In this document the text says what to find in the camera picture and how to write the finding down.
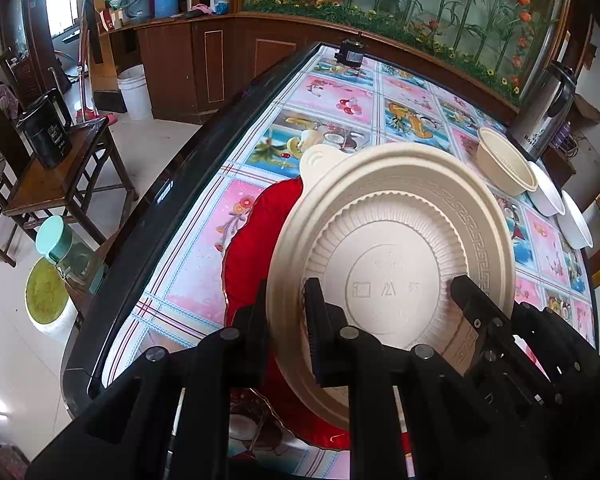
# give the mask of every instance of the white bucket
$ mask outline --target white bucket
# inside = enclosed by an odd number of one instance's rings
[[[139,121],[153,117],[143,65],[136,65],[122,72],[118,76],[118,88],[122,92],[130,118]]]

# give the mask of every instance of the tile floor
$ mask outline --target tile floor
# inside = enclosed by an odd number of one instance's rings
[[[77,86],[65,95],[69,108],[77,110]],[[111,127],[126,169],[138,193],[153,183],[173,155],[199,128],[169,121],[132,121],[124,115]],[[98,183],[117,182],[110,162]],[[94,195],[90,217],[105,235],[117,228],[123,190]],[[0,220],[0,235],[11,228]],[[87,235],[85,240],[92,241]],[[59,387],[64,344],[38,332],[24,305],[24,288],[31,267],[39,259],[34,243],[17,232],[10,255],[13,269],[0,262],[0,442],[15,444],[32,459],[70,421]]]

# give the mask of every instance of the beige bowl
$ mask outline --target beige bowl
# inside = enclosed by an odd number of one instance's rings
[[[504,136],[490,128],[480,128],[478,136],[476,160],[494,186],[509,196],[538,188],[538,180],[525,157]]]

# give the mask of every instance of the aquarium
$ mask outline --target aquarium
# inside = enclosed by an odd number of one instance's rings
[[[518,104],[565,0],[245,0],[399,40],[457,66]]]

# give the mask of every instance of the white bowl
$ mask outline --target white bowl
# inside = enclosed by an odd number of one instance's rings
[[[530,162],[529,167],[538,181],[538,188],[529,191],[529,197],[536,209],[544,216],[553,216],[556,213],[564,215],[564,203],[554,182],[536,163]]]
[[[565,206],[564,215],[558,215],[558,225],[567,242],[574,249],[584,247],[593,247],[593,239],[589,226],[585,222],[584,216],[578,209],[578,206],[566,191],[562,192],[562,201]]]
[[[480,128],[478,136],[476,161],[494,186],[509,196],[536,190],[536,176],[513,144],[491,128]]]

